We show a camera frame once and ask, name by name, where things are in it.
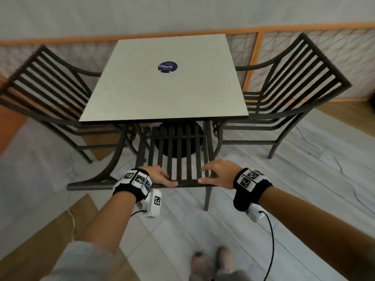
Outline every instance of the white tabletop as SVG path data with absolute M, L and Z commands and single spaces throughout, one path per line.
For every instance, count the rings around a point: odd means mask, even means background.
M 177 69 L 162 73 L 172 61 Z M 79 121 L 248 116 L 224 34 L 118 41 Z

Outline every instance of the wrist strap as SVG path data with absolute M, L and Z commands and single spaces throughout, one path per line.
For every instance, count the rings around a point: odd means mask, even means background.
M 259 170 L 244 168 L 235 177 L 233 186 L 236 189 L 233 205 L 238 211 L 246 211 L 251 203 L 258 204 L 263 192 L 272 183 Z
M 112 196 L 119 191 L 128 191 L 133 193 L 136 201 L 139 202 L 147 197 L 151 185 L 152 181 L 146 170 L 128 170 L 113 186 Z

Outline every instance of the black round table base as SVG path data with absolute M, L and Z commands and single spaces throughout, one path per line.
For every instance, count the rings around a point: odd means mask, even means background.
M 199 126 L 198 123 L 196 123 L 193 120 L 185 121 L 185 122 L 163 122 L 159 126 L 159 132 L 160 132 L 160 129 L 161 129 L 162 126 L 164 126 L 166 128 L 166 130 L 169 130 L 169 127 L 171 126 L 171 127 L 174 128 L 174 133 L 177 134 L 177 128 L 181 126 L 183 134 L 186 135 L 186 126 L 187 125 L 190 126 L 190 133 L 191 133 L 192 136 L 195 135 L 195 126 L 196 125 L 198 126 L 199 134 L 203 135 L 202 128 Z M 169 140 L 164 139 L 163 154 L 166 155 L 166 156 L 168 156 L 168 144 L 169 144 Z M 190 139 L 190 144 L 191 144 L 191 154 L 194 154 L 195 153 L 195 138 Z M 200 137 L 199 138 L 199 146 L 201 146 L 202 144 L 203 144 L 203 137 Z M 173 147 L 172 147 L 172 157 L 177 158 L 177 138 L 172 139 L 172 145 L 173 145 Z M 157 147 L 157 149 L 159 149 L 159 139 L 155 140 L 155 146 Z M 181 146 L 182 146 L 181 157 L 185 158 L 186 157 L 186 138 L 182 138 Z

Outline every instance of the black cable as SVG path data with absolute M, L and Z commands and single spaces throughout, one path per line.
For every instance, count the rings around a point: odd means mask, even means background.
M 265 281 L 268 277 L 268 274 L 269 274 L 270 270 L 271 270 L 271 266 L 272 266 L 272 262 L 273 262 L 273 255 L 275 253 L 275 240 L 274 240 L 274 237 L 273 237 L 273 230 L 272 230 L 272 225 L 271 225 L 270 219 L 268 218 L 267 214 L 264 211 L 259 211 L 259 213 L 264 213 L 264 215 L 267 217 L 268 223 L 270 224 L 271 236 L 272 236 L 272 257 L 271 257 L 270 266 L 268 267 L 267 274 L 265 275 L 265 278 L 264 278 L 264 281 Z
M 133 215 L 135 215 L 135 214 L 137 214 L 137 213 L 139 213 L 139 212 L 147 212 L 146 210 L 139 210 L 139 211 L 137 211 L 137 212 L 134 212 L 132 215 L 130 215 L 130 217 L 132 217 Z

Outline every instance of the gray wall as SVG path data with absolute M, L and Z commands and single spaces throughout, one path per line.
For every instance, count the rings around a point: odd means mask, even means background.
M 375 0 L 0 0 L 0 39 L 375 21 Z

